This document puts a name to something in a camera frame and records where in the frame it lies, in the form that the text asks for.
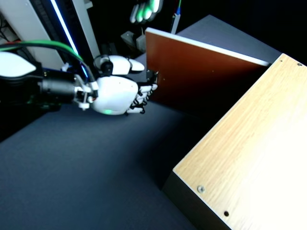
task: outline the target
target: robotic hand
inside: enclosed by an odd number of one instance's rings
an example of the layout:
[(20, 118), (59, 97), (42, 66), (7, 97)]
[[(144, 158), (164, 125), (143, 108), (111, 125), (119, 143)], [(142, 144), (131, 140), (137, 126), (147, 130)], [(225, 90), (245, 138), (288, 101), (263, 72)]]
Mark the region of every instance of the robotic hand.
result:
[(91, 105), (95, 111), (108, 115), (145, 113), (144, 106), (157, 84), (153, 81), (135, 82), (126, 77), (129, 73), (144, 71), (144, 65), (122, 56), (102, 56), (100, 70), (99, 96)]
[(83, 110), (92, 107), (106, 115), (145, 112), (149, 96), (157, 89), (155, 79), (136, 83), (126, 77), (144, 71), (141, 63), (102, 56), (99, 69), (101, 77), (84, 82), (76, 71), (67, 71), (67, 64), (62, 71), (44, 69), (17, 54), (0, 52), (0, 107), (34, 104), (58, 110), (62, 103), (75, 102)]

